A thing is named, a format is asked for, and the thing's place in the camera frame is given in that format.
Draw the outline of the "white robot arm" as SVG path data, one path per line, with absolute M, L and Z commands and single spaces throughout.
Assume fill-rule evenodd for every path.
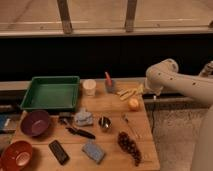
M 200 126 L 190 171 L 213 171 L 213 60 L 196 76 L 180 74 L 178 70 L 173 59 L 150 66 L 145 89 L 159 95 L 167 87 L 210 106 Z

